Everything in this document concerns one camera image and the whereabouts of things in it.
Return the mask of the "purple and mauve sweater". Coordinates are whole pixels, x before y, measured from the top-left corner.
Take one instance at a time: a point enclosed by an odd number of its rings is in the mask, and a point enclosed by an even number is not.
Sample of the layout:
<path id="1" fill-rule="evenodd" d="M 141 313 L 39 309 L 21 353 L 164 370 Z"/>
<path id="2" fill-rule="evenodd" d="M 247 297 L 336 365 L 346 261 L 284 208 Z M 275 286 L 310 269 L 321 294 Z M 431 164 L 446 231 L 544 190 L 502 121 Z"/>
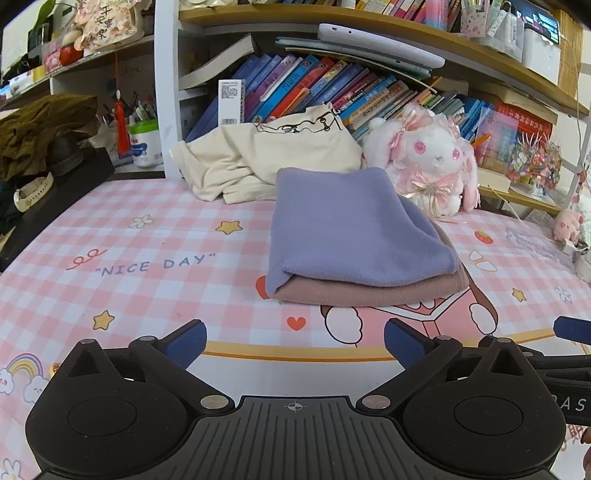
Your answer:
<path id="1" fill-rule="evenodd" d="M 266 294 L 293 303 L 390 307 L 446 298 L 469 279 L 445 233 L 380 168 L 280 170 Z"/>

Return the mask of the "pink checkered table mat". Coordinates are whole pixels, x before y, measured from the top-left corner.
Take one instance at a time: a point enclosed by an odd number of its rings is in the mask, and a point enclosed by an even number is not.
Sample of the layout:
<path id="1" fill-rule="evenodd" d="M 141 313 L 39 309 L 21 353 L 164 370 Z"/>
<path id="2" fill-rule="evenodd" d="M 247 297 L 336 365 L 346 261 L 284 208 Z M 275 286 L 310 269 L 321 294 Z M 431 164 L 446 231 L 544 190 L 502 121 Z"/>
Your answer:
<path id="1" fill-rule="evenodd" d="M 586 354 L 557 338 L 561 315 L 588 319 L 590 288 L 548 232 L 477 210 L 441 222 L 472 287 L 451 300 L 335 310 L 266 296 L 273 204 L 201 202 L 168 180 L 96 188 L 48 226 L 1 276 L 1 475 L 38 471 L 28 413 L 72 347 L 120 348 L 198 319 L 207 345 L 190 371 L 233 398 L 347 395 L 399 373 L 384 326 L 476 345 L 491 333 L 548 355 Z"/>

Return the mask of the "small pink pig toy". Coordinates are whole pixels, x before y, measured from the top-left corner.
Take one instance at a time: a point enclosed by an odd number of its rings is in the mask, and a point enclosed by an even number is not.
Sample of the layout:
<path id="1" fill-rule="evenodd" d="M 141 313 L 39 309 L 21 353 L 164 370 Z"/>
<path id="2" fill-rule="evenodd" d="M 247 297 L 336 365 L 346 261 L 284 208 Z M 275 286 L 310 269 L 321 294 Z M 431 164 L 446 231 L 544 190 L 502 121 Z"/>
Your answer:
<path id="1" fill-rule="evenodd" d="M 557 242 L 570 241 L 577 244 L 580 237 L 580 228 L 584 223 L 584 216 L 575 210 L 562 210 L 555 218 L 553 226 L 553 238 Z"/>

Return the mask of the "colourful beaded flower ornament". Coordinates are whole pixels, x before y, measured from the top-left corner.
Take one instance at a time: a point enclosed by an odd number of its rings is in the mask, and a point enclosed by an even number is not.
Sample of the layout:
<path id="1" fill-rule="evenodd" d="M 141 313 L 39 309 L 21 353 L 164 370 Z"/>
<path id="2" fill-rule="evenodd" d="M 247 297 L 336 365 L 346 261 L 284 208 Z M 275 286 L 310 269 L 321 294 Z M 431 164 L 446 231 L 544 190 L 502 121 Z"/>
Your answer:
<path id="1" fill-rule="evenodd" d="M 560 181 L 560 147 L 547 135 L 521 133 L 513 147 L 506 176 L 513 183 L 527 183 L 536 193 L 547 194 Z"/>

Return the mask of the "white pink plush bunny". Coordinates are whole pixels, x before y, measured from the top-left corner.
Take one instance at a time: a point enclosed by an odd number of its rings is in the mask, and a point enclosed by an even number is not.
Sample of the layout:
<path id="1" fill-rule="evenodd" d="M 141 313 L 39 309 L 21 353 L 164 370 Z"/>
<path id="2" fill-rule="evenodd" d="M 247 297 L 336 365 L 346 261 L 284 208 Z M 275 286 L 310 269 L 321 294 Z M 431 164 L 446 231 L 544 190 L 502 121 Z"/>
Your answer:
<path id="1" fill-rule="evenodd" d="M 398 118 L 370 120 L 362 147 L 365 165 L 383 169 L 394 190 L 427 215 L 453 217 L 479 206 L 474 148 L 446 115 L 408 104 Z"/>

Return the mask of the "cream white shirt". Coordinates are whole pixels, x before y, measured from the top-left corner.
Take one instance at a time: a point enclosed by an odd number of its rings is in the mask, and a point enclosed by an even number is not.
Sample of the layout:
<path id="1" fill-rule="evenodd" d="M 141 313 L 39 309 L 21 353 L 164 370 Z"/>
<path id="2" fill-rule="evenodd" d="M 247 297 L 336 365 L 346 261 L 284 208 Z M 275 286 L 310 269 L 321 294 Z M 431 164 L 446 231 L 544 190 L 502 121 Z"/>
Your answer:
<path id="1" fill-rule="evenodd" d="M 329 104 L 269 123 L 222 125 L 181 141 L 171 158 L 201 201 L 237 204 L 276 198 L 281 169 L 349 173 L 362 168 L 362 148 Z"/>

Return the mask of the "red tassel ornament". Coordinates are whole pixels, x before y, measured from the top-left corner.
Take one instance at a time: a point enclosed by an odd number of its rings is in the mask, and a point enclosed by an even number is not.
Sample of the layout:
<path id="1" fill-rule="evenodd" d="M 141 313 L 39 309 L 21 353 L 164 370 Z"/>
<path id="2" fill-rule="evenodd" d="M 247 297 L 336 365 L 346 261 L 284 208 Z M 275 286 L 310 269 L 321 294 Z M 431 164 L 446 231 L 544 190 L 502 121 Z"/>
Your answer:
<path id="1" fill-rule="evenodd" d="M 121 99 L 121 93 L 116 90 L 114 102 L 114 117 L 116 125 L 116 146 L 117 153 L 120 158 L 125 158 L 130 155 L 131 146 L 127 132 L 126 116 L 124 105 Z"/>

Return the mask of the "white green lidded jar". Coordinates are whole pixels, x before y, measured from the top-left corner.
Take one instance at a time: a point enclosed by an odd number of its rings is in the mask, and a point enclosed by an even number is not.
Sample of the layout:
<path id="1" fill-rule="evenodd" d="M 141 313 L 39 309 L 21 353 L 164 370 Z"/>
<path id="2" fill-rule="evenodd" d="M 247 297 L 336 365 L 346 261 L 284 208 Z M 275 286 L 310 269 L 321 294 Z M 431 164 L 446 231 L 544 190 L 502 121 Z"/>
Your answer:
<path id="1" fill-rule="evenodd" d="M 147 169 L 162 164 L 162 150 L 156 119 L 130 125 L 129 138 L 135 166 Z"/>

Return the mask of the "white wristwatch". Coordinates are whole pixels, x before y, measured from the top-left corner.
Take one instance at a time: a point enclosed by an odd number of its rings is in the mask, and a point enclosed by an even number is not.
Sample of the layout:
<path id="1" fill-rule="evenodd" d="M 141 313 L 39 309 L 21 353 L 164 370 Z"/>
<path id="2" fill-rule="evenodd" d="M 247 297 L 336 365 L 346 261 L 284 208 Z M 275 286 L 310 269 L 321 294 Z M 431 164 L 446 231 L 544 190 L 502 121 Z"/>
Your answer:
<path id="1" fill-rule="evenodd" d="M 37 177 L 17 189 L 13 196 L 15 208 L 21 213 L 26 212 L 48 194 L 53 183 L 53 175 L 48 173 L 45 177 Z"/>

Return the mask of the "wooden white bookshelf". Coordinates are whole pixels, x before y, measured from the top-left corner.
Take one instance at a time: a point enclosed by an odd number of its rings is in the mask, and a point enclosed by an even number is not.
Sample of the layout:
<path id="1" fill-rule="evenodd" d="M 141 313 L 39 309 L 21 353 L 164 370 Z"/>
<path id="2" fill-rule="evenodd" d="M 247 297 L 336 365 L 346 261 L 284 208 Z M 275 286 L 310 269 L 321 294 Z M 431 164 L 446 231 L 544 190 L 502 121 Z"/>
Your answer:
<path id="1" fill-rule="evenodd" d="M 154 31 L 137 41 L 100 49 L 75 62 L 70 71 L 39 89 L 43 93 L 98 93 L 105 55 L 121 53 L 135 59 L 154 76 L 163 171 L 167 178 L 179 172 L 170 150 L 185 138 L 204 113 L 207 95 L 216 91 L 217 77 L 190 82 L 187 75 L 228 46 L 252 38 L 257 53 L 315 54 L 318 57 L 355 60 L 369 66 L 383 65 L 380 53 L 369 57 L 359 47 L 361 34 L 380 36 L 384 42 L 406 45 L 407 61 L 422 50 L 440 57 L 428 70 L 463 75 L 477 81 L 501 83 L 577 119 L 590 110 L 557 84 L 523 66 L 510 56 L 469 40 L 462 35 L 395 16 L 320 4 L 250 4 L 204 7 L 182 11 L 176 1 L 154 1 Z"/>

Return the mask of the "white boxed book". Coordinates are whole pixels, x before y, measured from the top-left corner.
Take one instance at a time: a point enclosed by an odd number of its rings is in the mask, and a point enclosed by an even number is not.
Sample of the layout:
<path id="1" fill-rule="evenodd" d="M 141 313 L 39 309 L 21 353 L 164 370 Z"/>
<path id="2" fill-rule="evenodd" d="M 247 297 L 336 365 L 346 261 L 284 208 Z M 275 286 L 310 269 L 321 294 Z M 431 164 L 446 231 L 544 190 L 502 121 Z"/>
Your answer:
<path id="1" fill-rule="evenodd" d="M 245 81 L 218 81 L 217 124 L 238 125 L 245 121 Z"/>

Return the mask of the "row of colourful books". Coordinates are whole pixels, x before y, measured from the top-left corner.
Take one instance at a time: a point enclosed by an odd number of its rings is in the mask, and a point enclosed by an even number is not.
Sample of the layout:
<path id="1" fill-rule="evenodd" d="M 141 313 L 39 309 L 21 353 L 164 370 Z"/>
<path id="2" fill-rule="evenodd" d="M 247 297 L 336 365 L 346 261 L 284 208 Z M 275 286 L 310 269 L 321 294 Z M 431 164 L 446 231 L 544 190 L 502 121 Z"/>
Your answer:
<path id="1" fill-rule="evenodd" d="M 482 95 L 470 97 L 443 84 L 431 71 L 399 60 L 374 62 L 368 58 L 335 56 L 318 51 L 307 56 L 292 53 L 252 54 L 231 70 L 232 79 L 245 81 L 245 121 L 270 122 L 329 104 L 360 140 L 374 118 L 401 116 L 415 103 L 453 119 L 469 141 L 482 135 L 482 123 L 500 109 L 500 102 Z M 218 93 L 191 128 L 192 141 L 217 124 Z"/>

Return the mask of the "white keyboard on shelf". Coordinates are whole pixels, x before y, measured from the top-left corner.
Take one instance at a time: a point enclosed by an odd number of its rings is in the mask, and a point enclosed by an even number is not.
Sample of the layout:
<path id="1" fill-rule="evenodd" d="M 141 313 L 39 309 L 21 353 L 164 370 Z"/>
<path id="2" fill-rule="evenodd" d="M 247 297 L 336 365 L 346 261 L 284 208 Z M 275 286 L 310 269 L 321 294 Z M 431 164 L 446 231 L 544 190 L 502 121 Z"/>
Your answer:
<path id="1" fill-rule="evenodd" d="M 446 63 L 443 57 L 410 44 L 341 25 L 321 23 L 318 25 L 318 39 L 391 57 L 399 57 L 431 69 L 442 68 Z"/>

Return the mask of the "red round doll ornament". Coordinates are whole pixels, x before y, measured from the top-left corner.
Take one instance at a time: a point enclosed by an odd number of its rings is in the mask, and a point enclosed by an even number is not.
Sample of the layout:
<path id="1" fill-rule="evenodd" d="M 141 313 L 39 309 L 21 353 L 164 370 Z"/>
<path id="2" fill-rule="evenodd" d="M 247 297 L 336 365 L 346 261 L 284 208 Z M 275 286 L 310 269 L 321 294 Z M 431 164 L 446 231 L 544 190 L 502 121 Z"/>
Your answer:
<path id="1" fill-rule="evenodd" d="M 75 42 L 82 36 L 82 31 L 73 29 L 66 32 L 61 41 L 59 50 L 59 62 L 62 67 L 77 62 L 84 57 L 82 50 L 75 47 Z"/>

